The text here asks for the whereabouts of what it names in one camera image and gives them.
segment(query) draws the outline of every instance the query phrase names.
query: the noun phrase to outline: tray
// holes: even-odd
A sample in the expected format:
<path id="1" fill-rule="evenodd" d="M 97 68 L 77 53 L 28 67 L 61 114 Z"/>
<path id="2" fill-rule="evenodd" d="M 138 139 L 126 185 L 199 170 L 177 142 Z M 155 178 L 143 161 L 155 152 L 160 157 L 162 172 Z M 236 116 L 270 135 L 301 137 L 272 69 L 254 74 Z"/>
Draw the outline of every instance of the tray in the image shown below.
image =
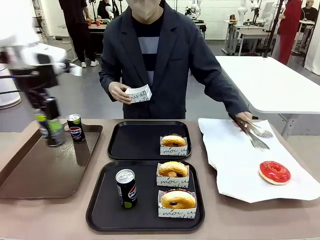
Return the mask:
<path id="1" fill-rule="evenodd" d="M 160 155 L 160 137 L 178 134 L 187 138 L 185 156 Z M 107 149 L 115 160 L 181 160 L 192 152 L 187 125 L 180 121 L 123 121 L 115 125 Z"/>
<path id="2" fill-rule="evenodd" d="M 197 211 L 194 219 L 158 217 L 158 191 L 173 189 L 157 186 L 157 161 L 114 161 L 103 167 L 95 185 L 86 221 L 99 232 L 107 231 L 191 231 L 198 228 L 205 218 L 205 209 L 195 168 L 189 165 L 188 191 L 195 192 Z M 135 174 L 137 203 L 130 209 L 121 206 L 116 173 L 131 169 Z"/>
<path id="3" fill-rule="evenodd" d="M 86 141 L 74 144 L 65 131 L 65 143 L 57 147 L 48 147 L 36 131 L 0 172 L 0 199 L 57 199 L 73 195 L 103 129 L 100 125 L 82 127 Z"/>

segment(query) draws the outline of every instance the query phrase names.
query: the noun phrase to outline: red frosted donut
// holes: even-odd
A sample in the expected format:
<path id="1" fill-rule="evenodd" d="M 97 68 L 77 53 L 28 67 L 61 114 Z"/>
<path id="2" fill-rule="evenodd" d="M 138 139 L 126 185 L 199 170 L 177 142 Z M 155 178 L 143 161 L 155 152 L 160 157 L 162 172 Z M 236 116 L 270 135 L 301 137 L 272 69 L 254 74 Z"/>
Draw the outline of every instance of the red frosted donut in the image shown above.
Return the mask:
<path id="1" fill-rule="evenodd" d="M 274 185 L 285 184 L 291 178 L 289 170 L 275 161 L 262 162 L 259 173 L 264 180 Z"/>

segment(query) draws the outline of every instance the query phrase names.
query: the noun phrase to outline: can lid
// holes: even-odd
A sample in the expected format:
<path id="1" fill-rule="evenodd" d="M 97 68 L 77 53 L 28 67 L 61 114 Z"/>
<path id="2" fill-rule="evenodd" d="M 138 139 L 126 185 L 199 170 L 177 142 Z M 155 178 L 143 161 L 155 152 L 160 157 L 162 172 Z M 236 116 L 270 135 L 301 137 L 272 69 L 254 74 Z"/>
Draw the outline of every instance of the can lid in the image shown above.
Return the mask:
<path id="1" fill-rule="evenodd" d="M 115 180 L 120 184 L 127 184 L 135 178 L 134 171 L 130 169 L 122 169 L 115 175 Z"/>
<path id="2" fill-rule="evenodd" d="M 80 115 L 79 114 L 70 114 L 69 116 L 66 117 L 67 121 L 76 121 L 80 119 Z"/>

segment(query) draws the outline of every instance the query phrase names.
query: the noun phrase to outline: red fabric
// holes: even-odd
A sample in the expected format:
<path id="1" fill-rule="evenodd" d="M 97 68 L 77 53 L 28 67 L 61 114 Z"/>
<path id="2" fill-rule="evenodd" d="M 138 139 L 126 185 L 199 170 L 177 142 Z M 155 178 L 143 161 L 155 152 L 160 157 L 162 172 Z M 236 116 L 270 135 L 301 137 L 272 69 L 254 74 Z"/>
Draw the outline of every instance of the red fabric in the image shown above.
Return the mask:
<path id="1" fill-rule="evenodd" d="M 280 53 L 278 61 L 287 65 L 291 54 L 291 49 L 295 41 L 299 20 L 301 15 L 301 0 L 289 0 L 285 5 L 285 19 L 281 20 L 279 31 L 280 34 Z"/>

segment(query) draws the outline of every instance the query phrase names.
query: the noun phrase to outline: face mask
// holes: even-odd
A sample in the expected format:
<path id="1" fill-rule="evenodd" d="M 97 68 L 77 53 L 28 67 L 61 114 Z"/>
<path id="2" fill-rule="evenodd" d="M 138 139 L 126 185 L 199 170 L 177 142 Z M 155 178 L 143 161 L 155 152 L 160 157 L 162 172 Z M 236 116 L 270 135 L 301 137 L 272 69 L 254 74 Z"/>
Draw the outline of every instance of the face mask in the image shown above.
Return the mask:
<path id="1" fill-rule="evenodd" d="M 142 18 L 149 19 L 157 10 L 161 0 L 126 0 L 132 12 Z"/>

